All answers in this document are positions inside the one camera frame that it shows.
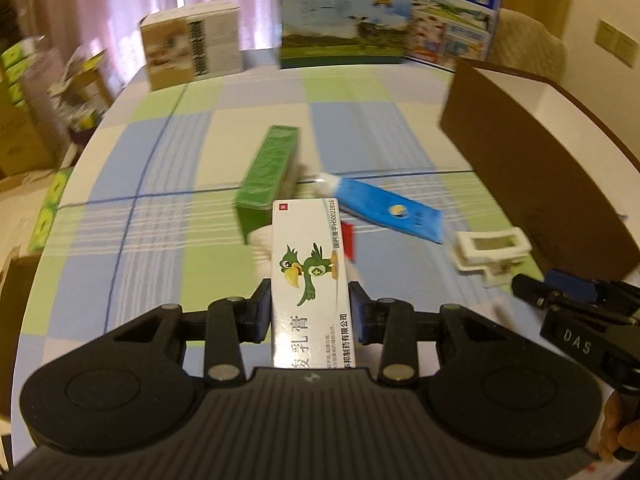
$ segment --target logo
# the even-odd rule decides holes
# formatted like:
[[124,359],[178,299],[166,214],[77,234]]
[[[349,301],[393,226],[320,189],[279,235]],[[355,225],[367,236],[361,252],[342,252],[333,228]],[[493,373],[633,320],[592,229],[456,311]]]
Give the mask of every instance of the logo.
[[585,355],[588,355],[589,352],[591,352],[591,341],[587,341],[586,339],[580,340],[580,336],[574,334],[574,332],[572,332],[570,328],[567,328],[564,331],[562,340],[565,343],[571,343],[572,347],[582,351],[582,353]]
[[311,255],[300,262],[298,260],[298,251],[295,248],[287,246],[287,252],[280,260],[280,270],[284,274],[289,285],[300,288],[299,279],[302,277],[305,290],[298,302],[298,306],[305,301],[313,301],[316,298],[316,288],[314,286],[314,278],[318,279],[325,274],[331,274],[334,280],[338,279],[338,254],[333,251],[330,258],[322,255],[322,246],[314,243]]
[[389,208],[389,214],[391,216],[395,216],[396,218],[407,218],[409,216],[409,212],[401,204],[391,206]]

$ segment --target medicine box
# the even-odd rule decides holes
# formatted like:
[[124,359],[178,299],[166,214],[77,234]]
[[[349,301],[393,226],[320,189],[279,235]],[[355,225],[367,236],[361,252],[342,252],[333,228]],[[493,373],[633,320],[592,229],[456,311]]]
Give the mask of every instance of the medicine box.
[[273,203],[271,341],[277,368],[355,366],[335,198]]

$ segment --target red object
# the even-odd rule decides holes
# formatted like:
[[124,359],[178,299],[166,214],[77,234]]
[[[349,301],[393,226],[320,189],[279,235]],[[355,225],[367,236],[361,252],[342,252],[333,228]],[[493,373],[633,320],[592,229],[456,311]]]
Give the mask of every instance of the red object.
[[344,254],[351,261],[355,260],[355,247],[353,245],[353,226],[347,222],[340,222],[342,228],[342,244],[344,246]]

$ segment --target toothpaste tube cap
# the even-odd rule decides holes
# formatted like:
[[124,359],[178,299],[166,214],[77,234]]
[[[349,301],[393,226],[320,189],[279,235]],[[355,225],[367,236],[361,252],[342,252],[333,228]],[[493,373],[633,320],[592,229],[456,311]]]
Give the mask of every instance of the toothpaste tube cap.
[[314,186],[314,192],[316,196],[324,198],[333,198],[340,186],[340,177],[330,175],[328,173],[320,173],[316,177],[316,185]]

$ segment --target floor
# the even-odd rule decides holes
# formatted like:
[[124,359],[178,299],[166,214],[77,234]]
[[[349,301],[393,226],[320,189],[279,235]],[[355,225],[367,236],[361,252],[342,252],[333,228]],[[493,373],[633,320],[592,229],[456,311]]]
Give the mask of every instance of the floor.
[[[11,433],[11,425],[7,420],[0,418],[0,435],[4,435],[7,433]],[[0,466],[2,466],[4,469],[7,469],[6,458],[4,457],[4,449],[2,449],[2,443],[0,443]]]

